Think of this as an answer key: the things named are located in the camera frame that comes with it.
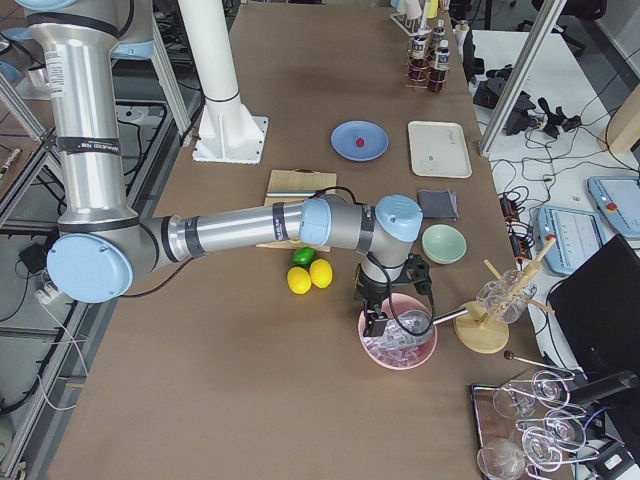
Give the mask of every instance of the label sticker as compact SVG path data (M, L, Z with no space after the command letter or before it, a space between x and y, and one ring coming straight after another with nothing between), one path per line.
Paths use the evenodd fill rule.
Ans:
M60 52L47 52L44 55L49 74L49 92L51 98L64 96L64 61Z

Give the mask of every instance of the white desk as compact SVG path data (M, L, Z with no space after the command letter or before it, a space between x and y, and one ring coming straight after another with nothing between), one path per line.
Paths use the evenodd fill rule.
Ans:
M484 59L486 70L492 70L501 69L507 64L515 64L518 54L526 40L527 33L474 31L473 36L476 45L475 56ZM562 106L567 117L580 115L582 117L582 123L588 125L586 128L589 132L600 138L604 136L604 129L609 120L609 115L597 98L585 109L585 105L596 97L596 92L593 90L560 35L550 35L547 37L538 58L529 71L523 90L531 95L531 101L535 103L536 106L538 98L544 97L549 102L552 111L555 111L557 106ZM471 91L472 93L475 92L475 86L471 86ZM475 106L475 111L480 127L484 129L489 122L492 111L478 106ZM553 140L542 132L542 130L532 132L530 138L542 144L547 144L550 140ZM547 175L553 176L554 173L560 172L555 176L556 181L551 186L550 200L548 203L560 207L596 211L595 204L592 202L587 191L586 180L588 177L595 175L634 176L634 172L629 170L606 168L621 166L611 154L606 151L596 153L588 158L576 158L605 150L603 144L599 143L594 136L582 130L578 131L577 134L573 132L564 133L561 131L557 141L549 144L549 153L553 157L563 156L571 152L564 158L554 160L553 165L536 162L531 159L517 165L514 163L509 164L501 160L506 159L511 162L522 162L522 159L525 157L548 160L549 156L544 148L527 148L525 140L524 132L511 136L503 133L498 137L489 158L493 164L493 177L498 193L502 193L518 185L526 185L530 190L530 198L540 201L545 200L547 198L545 186L551 185L552 182L544 182L543 178ZM539 145L533 144L531 144L531 146L539 147ZM624 155L617 155L617 157L627 165L633 167L638 166L638 162L631 152ZM563 172L565 168L572 167L585 160L593 163L585 163L575 169ZM527 209L521 215L521 219L533 224L536 214L535 207L539 204L540 202L535 200L525 203L524 206L527 207ZM604 219L602 223L604 224L607 238L613 236L613 230L611 230ZM630 243L633 247L639 246L639 242ZM534 247L534 250L537 249L539 249L539 244ZM545 265L543 271L535 279L538 287L538 293L535 299L544 303L551 286L561 278L561 276L551 272ZM545 317L542 312L535 307L530 307L529 313L534 328L538 331L538 329L544 325ZM555 318L551 318L550 320L550 328L545 329L538 336L540 351L543 354L546 353L549 355L549 357L559 365L564 363L569 368L578 368L576 360ZM552 335L555 340L557 352L552 346L550 335ZM619 478L623 480L640 478L640 469L635 466Z

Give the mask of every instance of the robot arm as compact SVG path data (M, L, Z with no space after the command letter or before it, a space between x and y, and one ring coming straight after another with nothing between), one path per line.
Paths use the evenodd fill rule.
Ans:
M324 195L211 217L142 222L125 195L110 56L116 48L143 56L151 41L150 2L19 3L27 8L29 31L44 49L49 73L67 210L47 267L69 296L107 301L169 263L289 238L366 255L356 271L356 298L364 301L367 335L384 331L380 307L392 283L413 283L430 293L426 263L409 253L422 212L400 195L383 198L375 208ZM130 32L134 25L137 36Z

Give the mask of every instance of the computer monitor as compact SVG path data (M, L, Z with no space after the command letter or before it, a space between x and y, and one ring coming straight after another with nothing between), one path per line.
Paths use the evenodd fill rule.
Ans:
M616 235L549 295L556 318L590 382L631 370L640 376L640 258ZM640 389L601 400L640 460Z

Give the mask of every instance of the green bowl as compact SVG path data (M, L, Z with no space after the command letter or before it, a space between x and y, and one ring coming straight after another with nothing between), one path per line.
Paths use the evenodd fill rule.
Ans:
M422 234L422 249L434 262L447 265L464 256L467 242L455 228L449 225L433 225Z

